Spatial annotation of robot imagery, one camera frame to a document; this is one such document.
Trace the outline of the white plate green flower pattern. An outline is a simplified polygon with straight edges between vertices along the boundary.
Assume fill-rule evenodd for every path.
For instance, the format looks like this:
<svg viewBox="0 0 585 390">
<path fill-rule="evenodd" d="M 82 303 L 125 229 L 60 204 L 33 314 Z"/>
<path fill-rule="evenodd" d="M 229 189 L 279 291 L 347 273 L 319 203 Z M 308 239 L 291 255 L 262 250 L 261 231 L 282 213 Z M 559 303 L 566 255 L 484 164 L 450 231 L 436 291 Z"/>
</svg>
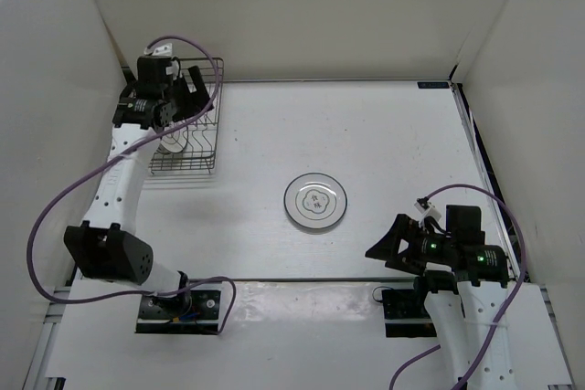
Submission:
<svg viewBox="0 0 585 390">
<path fill-rule="evenodd" d="M 283 194 L 285 214 L 295 226 L 311 232 L 335 228 L 346 215 L 347 206 L 345 188 L 323 173 L 297 176 Z"/>
</svg>

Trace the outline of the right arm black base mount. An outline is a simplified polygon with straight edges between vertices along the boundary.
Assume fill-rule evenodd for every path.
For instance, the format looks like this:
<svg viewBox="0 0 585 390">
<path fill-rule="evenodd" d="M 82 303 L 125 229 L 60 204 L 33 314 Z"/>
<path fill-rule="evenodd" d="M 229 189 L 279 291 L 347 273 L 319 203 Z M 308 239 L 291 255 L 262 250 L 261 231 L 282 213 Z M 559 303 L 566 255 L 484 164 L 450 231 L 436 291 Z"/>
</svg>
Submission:
<svg viewBox="0 0 585 390">
<path fill-rule="evenodd" d="M 414 289 L 378 286 L 372 299 L 382 306 L 387 338 L 434 338 L 435 328 Z"/>
</svg>

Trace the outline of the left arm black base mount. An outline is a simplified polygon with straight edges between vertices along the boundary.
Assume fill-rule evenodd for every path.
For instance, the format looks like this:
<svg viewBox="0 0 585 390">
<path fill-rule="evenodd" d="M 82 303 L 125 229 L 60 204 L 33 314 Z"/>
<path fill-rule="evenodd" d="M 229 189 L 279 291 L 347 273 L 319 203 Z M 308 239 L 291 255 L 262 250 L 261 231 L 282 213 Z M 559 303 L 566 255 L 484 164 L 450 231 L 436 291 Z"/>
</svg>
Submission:
<svg viewBox="0 0 585 390">
<path fill-rule="evenodd" d="M 190 291 L 190 298 L 178 304 L 175 298 L 141 299 L 135 332 L 157 335 L 216 335 L 222 286 L 204 284 Z"/>
</svg>

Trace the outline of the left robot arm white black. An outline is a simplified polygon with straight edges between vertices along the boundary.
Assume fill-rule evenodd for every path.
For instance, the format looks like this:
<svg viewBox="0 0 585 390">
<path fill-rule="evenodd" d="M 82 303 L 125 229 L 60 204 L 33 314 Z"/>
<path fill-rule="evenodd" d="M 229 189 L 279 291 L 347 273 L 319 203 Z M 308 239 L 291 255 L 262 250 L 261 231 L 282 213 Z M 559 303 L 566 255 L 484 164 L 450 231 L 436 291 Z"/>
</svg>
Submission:
<svg viewBox="0 0 585 390">
<path fill-rule="evenodd" d="M 178 58 L 164 53 L 137 60 L 137 79 L 122 91 L 112 118 L 109 160 L 93 201 L 78 226 L 67 227 L 64 243 L 82 275 L 161 295 L 172 317 L 192 304 L 186 275 L 154 259 L 136 235 L 138 202 L 149 164 L 165 130 L 200 113 L 210 103 L 198 68 L 185 79 Z"/>
</svg>

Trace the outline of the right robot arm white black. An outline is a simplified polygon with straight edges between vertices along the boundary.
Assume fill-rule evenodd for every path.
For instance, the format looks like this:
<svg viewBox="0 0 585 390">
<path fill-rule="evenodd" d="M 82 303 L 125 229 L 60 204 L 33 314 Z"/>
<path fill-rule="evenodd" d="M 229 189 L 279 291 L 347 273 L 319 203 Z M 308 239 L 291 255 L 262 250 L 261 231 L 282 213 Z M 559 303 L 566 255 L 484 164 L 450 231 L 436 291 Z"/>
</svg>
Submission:
<svg viewBox="0 0 585 390">
<path fill-rule="evenodd" d="M 397 215 L 366 258 L 414 275 L 411 308 L 431 318 L 452 387 L 516 389 L 506 253 L 486 244 L 479 207 L 448 205 L 443 226 L 432 204 L 420 200 L 418 209 L 419 220 Z"/>
</svg>

